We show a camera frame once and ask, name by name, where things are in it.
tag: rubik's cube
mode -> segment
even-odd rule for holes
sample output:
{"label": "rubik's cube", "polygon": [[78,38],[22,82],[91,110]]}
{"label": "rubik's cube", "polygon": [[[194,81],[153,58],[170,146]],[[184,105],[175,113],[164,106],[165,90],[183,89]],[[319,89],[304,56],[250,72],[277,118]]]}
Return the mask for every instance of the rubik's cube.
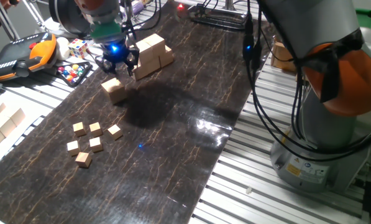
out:
{"label": "rubik's cube", "polygon": [[69,49],[71,50],[71,54],[74,57],[84,59],[87,56],[87,42],[75,39],[72,43],[69,44]]}

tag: warning label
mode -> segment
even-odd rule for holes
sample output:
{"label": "warning label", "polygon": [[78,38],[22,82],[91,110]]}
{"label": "warning label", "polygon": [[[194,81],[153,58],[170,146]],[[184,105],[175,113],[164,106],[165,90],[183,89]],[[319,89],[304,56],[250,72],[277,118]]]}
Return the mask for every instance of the warning label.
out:
{"label": "warning label", "polygon": [[286,170],[291,174],[309,182],[320,184],[324,180],[329,166],[313,164],[296,156],[290,158]]}

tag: colored ball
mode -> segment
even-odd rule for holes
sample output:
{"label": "colored ball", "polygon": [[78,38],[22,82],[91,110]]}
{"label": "colored ball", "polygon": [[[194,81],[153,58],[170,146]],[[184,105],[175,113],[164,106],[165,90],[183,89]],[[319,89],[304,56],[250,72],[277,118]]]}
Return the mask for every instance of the colored ball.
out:
{"label": "colored ball", "polygon": [[74,64],[74,65],[72,65],[72,68],[73,68],[75,71],[77,71],[77,70],[79,69],[79,65]]}

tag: blue led light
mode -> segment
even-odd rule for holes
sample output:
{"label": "blue led light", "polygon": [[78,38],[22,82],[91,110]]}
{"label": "blue led light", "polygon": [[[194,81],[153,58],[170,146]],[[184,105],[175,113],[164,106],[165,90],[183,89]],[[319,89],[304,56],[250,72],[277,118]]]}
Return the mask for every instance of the blue led light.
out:
{"label": "blue led light", "polygon": [[119,50],[119,48],[116,47],[115,45],[112,45],[111,48],[112,48],[112,52],[114,53],[116,53]]}

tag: dark marble mat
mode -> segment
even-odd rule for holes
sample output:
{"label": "dark marble mat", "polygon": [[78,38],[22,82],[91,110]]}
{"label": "dark marble mat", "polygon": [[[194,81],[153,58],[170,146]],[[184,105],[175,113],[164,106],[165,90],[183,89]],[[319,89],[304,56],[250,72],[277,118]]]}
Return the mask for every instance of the dark marble mat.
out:
{"label": "dark marble mat", "polygon": [[[112,105],[96,72],[0,162],[0,220],[4,223],[186,223],[250,93],[243,33],[177,22],[167,4],[154,32],[175,62],[135,82],[121,67],[128,99]],[[72,124],[118,124],[104,133],[104,151],[80,169],[66,144]]]}

